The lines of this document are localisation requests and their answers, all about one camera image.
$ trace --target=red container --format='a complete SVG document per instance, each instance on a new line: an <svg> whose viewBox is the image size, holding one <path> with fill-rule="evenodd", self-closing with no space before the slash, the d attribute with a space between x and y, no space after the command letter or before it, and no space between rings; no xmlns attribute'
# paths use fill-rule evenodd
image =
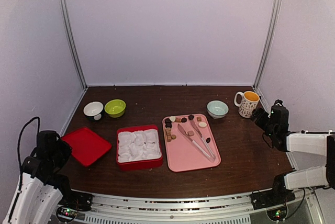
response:
<svg viewBox="0 0 335 224"><path fill-rule="evenodd" d="M116 144L116 163L119 165L122 171L130 171L130 170L140 170L140 169L148 169L148 168L155 168L159 167L163 164L163 152L162 152L162 145L161 141L158 139L159 148L161 149L162 156L158 159L154 160L141 160L141 161L132 161L126 163L119 163L118 162L118 153L119 153L119 133L124 131L145 131L149 129L155 129L158 131L158 127L156 125L149 125L149 126L133 126L133 127L126 127L117 130L116 137L117 137L117 144Z"/></svg>
<svg viewBox="0 0 335 224"><path fill-rule="evenodd" d="M87 127L70 132L62 140L72 147L72 155L83 166L92 165L111 149L111 144Z"/></svg>

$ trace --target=tongs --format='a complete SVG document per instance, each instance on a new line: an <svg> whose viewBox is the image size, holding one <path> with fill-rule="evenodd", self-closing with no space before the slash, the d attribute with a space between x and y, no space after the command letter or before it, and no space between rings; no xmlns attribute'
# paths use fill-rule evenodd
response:
<svg viewBox="0 0 335 224"><path fill-rule="evenodd" d="M184 135L184 137L189 140L193 146L200 151L210 162L214 162L215 159L213 159L201 146L199 146L199 144L197 142L195 142L193 139L191 139L189 137L189 135L186 134L186 131L184 130L184 128L178 124L178 130Z"/></svg>
<svg viewBox="0 0 335 224"><path fill-rule="evenodd" d="M194 120L191 119L190 122L191 122L191 125L192 125L192 127L194 128L194 130L199 134L199 136L200 136L201 140L203 141L205 147L206 147L207 150L209 151L210 156L215 160L216 157L215 157L215 155L214 155L212 149L210 148L209 144L208 144L208 143L206 142L206 140L204 139L202 133L200 132L200 130L199 130L199 128L197 127L197 125L195 124Z"/></svg>

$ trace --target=patterned mug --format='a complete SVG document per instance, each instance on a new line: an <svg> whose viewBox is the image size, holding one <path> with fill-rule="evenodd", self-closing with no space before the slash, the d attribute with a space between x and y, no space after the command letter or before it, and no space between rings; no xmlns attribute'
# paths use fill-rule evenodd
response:
<svg viewBox="0 0 335 224"><path fill-rule="evenodd" d="M237 103L237 96L242 96L241 103ZM243 118L250 118L252 111L256 109L258 102L260 101L259 95L255 92L237 92L235 94L234 103L239 107L239 114Z"/></svg>

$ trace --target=dark wooden table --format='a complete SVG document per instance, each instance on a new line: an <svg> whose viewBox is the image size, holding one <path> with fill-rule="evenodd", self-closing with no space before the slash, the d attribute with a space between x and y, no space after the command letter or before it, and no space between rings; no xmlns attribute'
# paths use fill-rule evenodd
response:
<svg viewBox="0 0 335 224"><path fill-rule="evenodd" d="M251 120L239 116L233 103L238 91L251 87L235 86L133 86L90 87L81 101L67 132L87 126L113 147L90 167L81 166L73 157L61 171L73 189L129 197L194 198L222 196L272 187L275 175L291 171L287 156L270 149L262 140L262 130ZM103 104L112 99L127 103L126 113L118 119L105 115L89 122L84 106L92 101ZM229 106L224 119L207 114L211 100ZM165 116L202 113L207 115L222 162L218 167L174 173L166 161L161 121ZM116 131L122 127L155 124L163 146L164 163L151 170L123 172L116 164Z"/></svg>

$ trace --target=white backdrop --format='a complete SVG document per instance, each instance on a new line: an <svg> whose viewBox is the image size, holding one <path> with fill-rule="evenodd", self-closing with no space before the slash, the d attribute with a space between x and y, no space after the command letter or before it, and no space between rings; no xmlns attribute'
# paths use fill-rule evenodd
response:
<svg viewBox="0 0 335 224"><path fill-rule="evenodd" d="M40 116L41 130L60 132L82 89L66 40L58 0L0 0L0 222L19 178L17 139ZM36 146L37 124L26 128L22 160Z"/></svg>
<svg viewBox="0 0 335 224"><path fill-rule="evenodd" d="M335 130L335 2L283 0L260 90L271 105L280 98L290 130ZM300 169L325 164L294 154ZM317 191L327 223L334 223L335 192Z"/></svg>
<svg viewBox="0 0 335 224"><path fill-rule="evenodd" d="M273 0L67 3L88 85L250 85Z"/></svg>

